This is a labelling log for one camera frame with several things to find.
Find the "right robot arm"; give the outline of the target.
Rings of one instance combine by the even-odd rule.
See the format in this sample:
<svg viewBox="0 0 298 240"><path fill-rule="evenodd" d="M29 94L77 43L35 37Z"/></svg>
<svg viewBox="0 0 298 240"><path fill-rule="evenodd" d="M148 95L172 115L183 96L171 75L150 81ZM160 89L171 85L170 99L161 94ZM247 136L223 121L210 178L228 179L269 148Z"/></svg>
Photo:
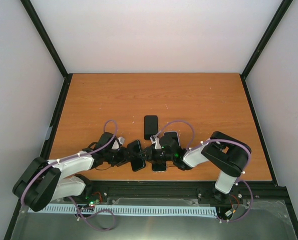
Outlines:
<svg viewBox="0 0 298 240"><path fill-rule="evenodd" d="M215 131L209 139L192 148L182 148L172 137L152 137L153 143L137 156L153 164L171 161L182 171L211 162L219 170L215 190L227 195L244 173L251 160L251 148L222 132Z"/></svg>

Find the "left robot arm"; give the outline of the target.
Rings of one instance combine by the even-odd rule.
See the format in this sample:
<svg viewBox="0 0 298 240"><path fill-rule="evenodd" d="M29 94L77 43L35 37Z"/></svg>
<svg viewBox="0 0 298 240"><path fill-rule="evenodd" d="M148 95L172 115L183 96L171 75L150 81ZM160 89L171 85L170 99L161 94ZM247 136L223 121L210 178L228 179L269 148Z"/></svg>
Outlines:
<svg viewBox="0 0 298 240"><path fill-rule="evenodd" d="M132 161L141 151L141 146L137 140L126 147L123 143L123 137L105 132L98 141L74 155L49 160L37 157L15 183L12 192L23 206L35 212L54 200L70 196L88 201L93 189L80 172L96 169L103 163L119 167Z"/></svg>

